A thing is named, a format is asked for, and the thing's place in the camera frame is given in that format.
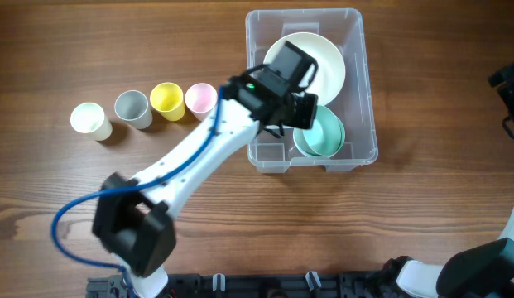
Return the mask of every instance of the cup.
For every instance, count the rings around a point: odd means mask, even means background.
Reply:
[[[118,96],[115,113],[136,129],[147,128],[152,121],[148,98],[137,90],[129,90]]]
[[[204,121],[218,102],[216,89],[206,83],[197,83],[185,93],[185,104],[200,121]]]
[[[167,120],[177,121],[185,115],[183,91],[174,83],[158,84],[150,93],[150,103]]]
[[[96,103],[82,103],[76,107],[71,114],[71,126],[95,141],[107,139],[113,131],[104,110]]]
[[[345,128],[339,118],[324,106],[318,106],[311,129],[294,129],[294,143],[307,157],[333,156],[345,143]]]

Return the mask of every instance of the pink cup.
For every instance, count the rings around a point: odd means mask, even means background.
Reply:
[[[216,102],[218,102],[216,89],[206,83],[193,85],[185,94],[185,104],[200,121],[207,118],[209,112],[216,106]]]

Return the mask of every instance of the plastic bin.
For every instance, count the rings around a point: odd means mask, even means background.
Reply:
[[[274,138],[260,133],[247,147],[249,161],[262,173],[284,173],[290,166],[325,166],[327,171],[350,171],[372,164],[378,144],[372,114],[371,85],[362,15],[353,8],[257,10],[246,17],[247,67],[264,61],[281,37],[312,32],[332,41],[345,61],[345,82],[338,97],[327,105],[343,122],[345,145],[332,157],[306,157],[295,147],[293,129]]]

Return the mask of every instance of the wooden table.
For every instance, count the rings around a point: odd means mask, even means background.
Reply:
[[[514,142],[487,77],[514,61],[514,1],[0,7],[0,297],[81,297],[88,276],[113,274],[62,257],[53,214],[114,171],[149,166],[197,125],[156,117],[140,132],[116,120],[115,98],[164,81],[224,83],[245,67],[246,14],[292,7],[363,14],[380,156],[349,173],[263,175],[241,149],[181,213],[167,270],[372,270],[400,255],[442,263],[496,238],[514,204]],[[113,121],[106,142],[70,127],[86,101]],[[67,215],[60,236],[110,261],[90,232],[95,203]]]

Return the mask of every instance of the white plate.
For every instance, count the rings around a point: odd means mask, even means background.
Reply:
[[[318,96],[318,105],[327,105],[338,96],[345,82],[345,62],[338,48],[328,39],[309,32],[298,32],[282,37],[271,46],[264,57],[264,63],[273,61],[286,41],[299,47],[317,61],[319,70],[314,82],[306,92]],[[300,86],[310,77],[309,70]]]

